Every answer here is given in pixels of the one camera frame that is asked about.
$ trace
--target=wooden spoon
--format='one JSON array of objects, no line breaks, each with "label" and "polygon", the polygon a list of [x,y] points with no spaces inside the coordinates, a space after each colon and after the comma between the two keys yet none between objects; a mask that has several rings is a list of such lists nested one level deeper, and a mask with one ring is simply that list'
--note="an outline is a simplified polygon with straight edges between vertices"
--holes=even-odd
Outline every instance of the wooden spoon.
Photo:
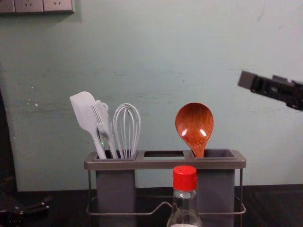
[{"label": "wooden spoon", "polygon": [[213,132],[214,118],[210,109],[202,103],[183,106],[176,116],[179,136],[189,145],[196,157],[204,157],[206,143]]}]

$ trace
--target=clear bottle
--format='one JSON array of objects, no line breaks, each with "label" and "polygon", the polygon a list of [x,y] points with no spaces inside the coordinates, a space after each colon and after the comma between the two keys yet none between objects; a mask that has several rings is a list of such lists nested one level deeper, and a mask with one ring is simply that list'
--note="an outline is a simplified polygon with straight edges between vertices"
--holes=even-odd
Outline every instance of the clear bottle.
[{"label": "clear bottle", "polygon": [[197,211],[197,173],[192,166],[173,170],[173,203],[167,227],[202,227]]}]

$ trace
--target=electrical socket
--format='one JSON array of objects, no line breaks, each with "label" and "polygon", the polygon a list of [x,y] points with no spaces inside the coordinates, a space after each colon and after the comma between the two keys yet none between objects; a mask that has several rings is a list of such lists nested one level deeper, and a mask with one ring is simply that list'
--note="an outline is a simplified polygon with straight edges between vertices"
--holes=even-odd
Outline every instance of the electrical socket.
[{"label": "electrical socket", "polygon": [[43,0],[44,11],[64,11],[64,12],[73,12],[73,3],[72,0]]},{"label": "electrical socket", "polygon": [[0,0],[0,13],[14,13],[14,0]]},{"label": "electrical socket", "polygon": [[43,12],[43,0],[15,0],[17,13]]}]

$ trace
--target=whisk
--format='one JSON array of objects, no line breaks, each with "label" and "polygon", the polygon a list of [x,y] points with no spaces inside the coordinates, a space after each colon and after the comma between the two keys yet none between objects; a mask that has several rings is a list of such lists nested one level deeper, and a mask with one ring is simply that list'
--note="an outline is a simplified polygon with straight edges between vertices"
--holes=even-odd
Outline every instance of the whisk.
[{"label": "whisk", "polygon": [[121,158],[134,158],[141,129],[141,117],[136,107],[121,104],[114,114],[113,128]]}]

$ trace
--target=utensil holder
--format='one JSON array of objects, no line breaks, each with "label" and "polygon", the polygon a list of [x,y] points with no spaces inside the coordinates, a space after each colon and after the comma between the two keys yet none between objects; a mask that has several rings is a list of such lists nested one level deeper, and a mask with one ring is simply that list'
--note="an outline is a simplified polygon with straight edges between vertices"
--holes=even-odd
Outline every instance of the utensil holder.
[{"label": "utensil holder", "polygon": [[[89,172],[96,171],[97,200],[99,213],[91,211],[91,197],[87,213],[99,216],[99,227],[136,227],[138,215],[152,215],[161,203],[149,213],[135,213],[136,169],[173,169],[189,165],[197,169],[197,205],[204,227],[232,227],[234,215],[242,214],[242,179],[246,159],[236,150],[206,149],[204,158],[195,158],[191,150],[182,151],[138,151],[135,159],[99,159],[95,152],[84,162]],[[234,212],[234,176],[240,170],[240,211]]]}]

